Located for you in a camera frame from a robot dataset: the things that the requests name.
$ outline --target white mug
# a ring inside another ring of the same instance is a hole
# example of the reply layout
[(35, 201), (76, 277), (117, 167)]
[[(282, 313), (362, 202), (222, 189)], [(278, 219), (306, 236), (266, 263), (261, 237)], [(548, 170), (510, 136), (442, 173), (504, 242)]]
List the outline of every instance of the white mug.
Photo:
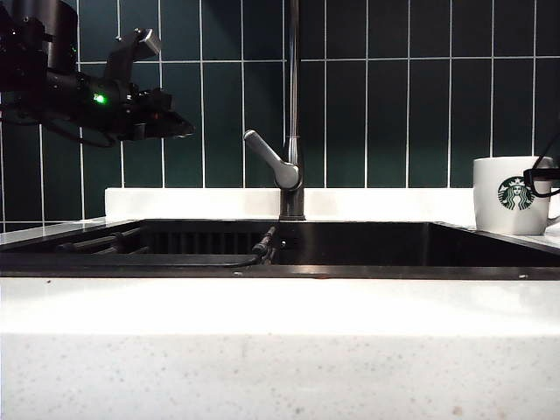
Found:
[[(523, 171), (535, 164), (535, 156), (485, 157), (473, 167), (474, 212), (478, 230), (507, 235), (542, 235), (549, 219), (550, 197), (536, 197), (525, 186)], [(545, 157), (539, 168), (551, 168)], [(536, 181), (539, 193), (550, 193), (551, 181)]]

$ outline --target white grout line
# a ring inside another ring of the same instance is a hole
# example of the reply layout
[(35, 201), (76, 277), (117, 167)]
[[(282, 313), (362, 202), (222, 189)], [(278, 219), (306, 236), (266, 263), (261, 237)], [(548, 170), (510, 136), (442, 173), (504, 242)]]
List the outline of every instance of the white grout line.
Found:
[(495, 1), (492, 0), (492, 57), (490, 74), (490, 158), (494, 155), (494, 31), (495, 31)]
[[(373, 57), (368, 58), (367, 61), (424, 61), (424, 60), (557, 60), (560, 59), (560, 55), (503, 55), (503, 56), (457, 56), (457, 57), (450, 57), (450, 56), (442, 56), (442, 57)], [(304, 63), (323, 63), (327, 62), (335, 62), (335, 61), (365, 61), (366, 59), (302, 59), (301, 61)], [(162, 59), (162, 64), (200, 64), (203, 63), (282, 63), (286, 62), (286, 59), (245, 59), (241, 61), (240, 59), (175, 59), (175, 60), (165, 60)], [(89, 65), (105, 65), (107, 64), (105, 61), (82, 61), (78, 64), (89, 64)], [(159, 64), (159, 61), (138, 61), (135, 64)]]
[(366, 109), (365, 109), (365, 128), (364, 128), (364, 188), (368, 188), (368, 101), (369, 101), (369, 0), (366, 0)]
[(41, 220), (45, 225), (45, 166), (43, 159), (43, 125), (38, 126), (39, 169), (41, 170)]
[(535, 155), (535, 131), (536, 131), (536, 4), (533, 16), (533, 122), (531, 126), (531, 156)]
[[(2, 94), (0, 94), (0, 103), (2, 103)], [(6, 198), (4, 193), (4, 137), (2, 128), (3, 126), (0, 122), (0, 182), (2, 182), (2, 222), (4, 222), (6, 220)]]
[(202, 0), (199, 0), (199, 37), (200, 37), (200, 141), (202, 147), (202, 188), (207, 187), (207, 163), (204, 132), (204, 55), (202, 54)]
[[(157, 30), (159, 31), (159, 38), (162, 38), (161, 33), (161, 0), (157, 0)], [(163, 58), (161, 51), (159, 52), (159, 87), (164, 87), (164, 69)], [(161, 186), (165, 188), (165, 139), (161, 137)]]
[(327, 0), (325, 0), (325, 13), (324, 13), (325, 14), (325, 16), (324, 16), (324, 18), (325, 18), (325, 26), (324, 26), (324, 28), (325, 28), (325, 34), (324, 34), (325, 35), (325, 41), (324, 42), (325, 43), (324, 43), (324, 51), (323, 51), (324, 58), (325, 58), (325, 63), (324, 63), (324, 73), (325, 73), (325, 110), (324, 110), (324, 115), (325, 115), (325, 133), (324, 133), (325, 134), (325, 145), (324, 145), (324, 148), (323, 148), (324, 149), (324, 153), (323, 153), (323, 166), (324, 166), (324, 168), (323, 168), (323, 187), (324, 188), (327, 187), (327, 176), (326, 176), (326, 152), (327, 152), (327, 143), (326, 143), (326, 139), (327, 139), (327, 132), (326, 132), (326, 125), (327, 125), (326, 124), (326, 121), (327, 121), (326, 120), (326, 118), (327, 118), (327, 106), (326, 106), (326, 101), (327, 101), (327, 94), (326, 94), (327, 93), (327, 85), (326, 85), (326, 62), (327, 62), (327, 59), (326, 59), (326, 1)]
[(282, 0), (282, 146), (286, 141), (286, 2)]
[[(121, 36), (121, 0), (116, 0), (116, 28), (117, 36)], [(121, 149), (121, 188), (124, 188), (124, 143), (120, 142)]]
[(449, 0), (449, 121), (447, 122), (447, 188), (452, 186), (452, 99), (453, 99), (453, 0)]
[(245, 121), (245, 24), (243, 22), (243, 0), (240, 0), (241, 9), (241, 154), (243, 165), (243, 188), (247, 187), (247, 151), (243, 142), (243, 133), (246, 129)]
[[(76, 14), (78, 15), (78, 71), (81, 72), (81, 37), (80, 37), (80, 0), (76, 0)], [(84, 138), (84, 129), (79, 128), (80, 138)], [(84, 145), (80, 144), (80, 203), (81, 218), (86, 219), (86, 187), (84, 179)]]
[(410, 177), (410, 1), (408, 13), (408, 33), (407, 33), (407, 80), (406, 80), (406, 151), (405, 151), (405, 187), (409, 187)]

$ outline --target dark green tile wall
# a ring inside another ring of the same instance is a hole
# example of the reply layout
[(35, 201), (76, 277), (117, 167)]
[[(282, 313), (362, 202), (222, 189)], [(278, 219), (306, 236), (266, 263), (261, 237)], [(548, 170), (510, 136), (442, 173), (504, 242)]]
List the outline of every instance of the dark green tile wall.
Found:
[[(102, 74), (117, 35), (161, 34), (135, 82), (172, 93), (196, 133), (98, 150), (4, 125), (4, 229), (101, 216), (110, 186), (274, 185), (242, 133), (282, 148), (287, 0), (69, 3), (86, 73)], [(304, 0), (306, 185), (470, 187), (473, 159), (537, 153), (558, 127), (559, 12), (556, 0)]]

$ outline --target black sink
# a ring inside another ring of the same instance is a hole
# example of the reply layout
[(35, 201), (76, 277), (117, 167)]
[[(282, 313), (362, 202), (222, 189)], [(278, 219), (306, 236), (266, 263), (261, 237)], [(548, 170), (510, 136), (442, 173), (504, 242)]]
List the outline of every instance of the black sink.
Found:
[(280, 264), (560, 266), (560, 249), (442, 223), (286, 223), (280, 232)]
[(249, 265), (560, 267), (560, 250), (442, 223), (277, 220), (140, 220), (0, 246), (1, 274)]

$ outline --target faucet handle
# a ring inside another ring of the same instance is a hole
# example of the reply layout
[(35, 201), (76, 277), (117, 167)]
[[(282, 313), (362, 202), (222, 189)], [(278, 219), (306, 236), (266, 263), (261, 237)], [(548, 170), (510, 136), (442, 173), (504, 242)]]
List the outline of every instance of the faucet handle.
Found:
[(291, 190), (298, 186), (299, 168), (294, 164), (284, 162), (256, 131), (250, 129), (245, 132), (243, 141), (272, 168), (274, 178), (280, 188)]

